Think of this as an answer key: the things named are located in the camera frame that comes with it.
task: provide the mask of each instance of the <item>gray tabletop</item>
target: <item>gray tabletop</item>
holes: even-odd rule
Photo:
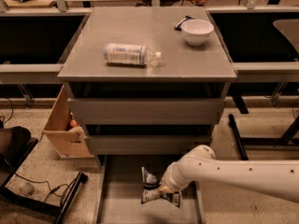
[[[202,7],[95,7],[58,78],[61,81],[230,82],[236,78],[214,32],[202,46],[188,45],[174,26],[186,15],[208,21]],[[160,51],[157,67],[106,64],[106,43],[146,45]]]

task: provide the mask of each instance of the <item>concrete floor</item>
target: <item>concrete floor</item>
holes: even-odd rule
[[[234,107],[232,101],[228,99],[227,107],[223,112],[220,124],[216,126],[212,134],[213,140],[211,147],[215,150],[217,159],[240,160],[235,138],[228,125],[228,114],[234,114],[242,136],[280,136],[293,122],[293,116],[297,116],[299,113],[297,107],[292,107],[294,101],[295,99],[292,98],[282,99],[280,107],[274,108],[271,107],[269,100],[266,98],[245,99],[245,102],[249,106],[249,114],[241,115]],[[48,180],[50,186],[53,188],[63,183],[70,183],[78,172],[83,172],[89,177],[89,180],[80,186],[75,200],[71,203],[69,211],[64,218],[64,223],[93,223],[94,213],[96,211],[95,206],[100,194],[100,169],[95,159],[61,159],[48,138],[46,136],[41,138],[42,130],[50,115],[51,105],[52,102],[43,104],[38,101],[36,101],[36,104],[30,109],[26,108],[25,105],[14,105],[14,115],[12,119],[6,123],[6,127],[16,125],[24,126],[31,131],[33,137],[39,139],[39,143],[18,170],[18,174],[36,181]],[[9,105],[3,103],[0,104],[0,107],[0,114],[6,118],[9,117]],[[299,157],[299,151],[248,150],[248,154],[250,160],[284,160],[298,159]],[[7,186],[9,189],[18,193],[21,182],[23,182],[22,179],[14,176]],[[47,185],[33,185],[35,192],[31,198],[43,201],[49,193]],[[63,190],[64,189],[58,190],[57,194],[62,193]],[[206,224],[298,223],[299,205],[297,203],[291,203],[253,191],[232,188],[212,182],[203,182],[202,191]],[[47,202],[58,204],[59,198],[51,195],[47,199]],[[156,201],[145,203],[143,208],[151,208],[150,206],[155,206],[155,202]],[[44,224],[51,222],[52,217],[0,202],[0,223]],[[174,221],[158,222],[177,223]],[[143,223],[158,222],[157,219],[155,219]],[[109,218],[106,217],[105,223],[115,222],[110,222]]]

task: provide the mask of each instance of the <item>brown box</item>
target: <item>brown box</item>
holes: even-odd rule
[[[77,127],[74,132],[67,130],[67,124],[70,120],[67,99],[67,90],[62,87],[43,133],[49,138],[62,158],[91,158],[93,155],[87,149],[83,129]]]

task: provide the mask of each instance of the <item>bowl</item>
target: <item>bowl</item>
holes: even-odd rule
[[[204,20],[187,20],[181,25],[183,38],[192,46],[202,45],[213,31],[213,24]]]

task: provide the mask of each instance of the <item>clear bottle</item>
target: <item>clear bottle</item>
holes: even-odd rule
[[[104,59],[107,63],[125,63],[147,65],[161,58],[161,52],[155,52],[147,46],[106,43]]]

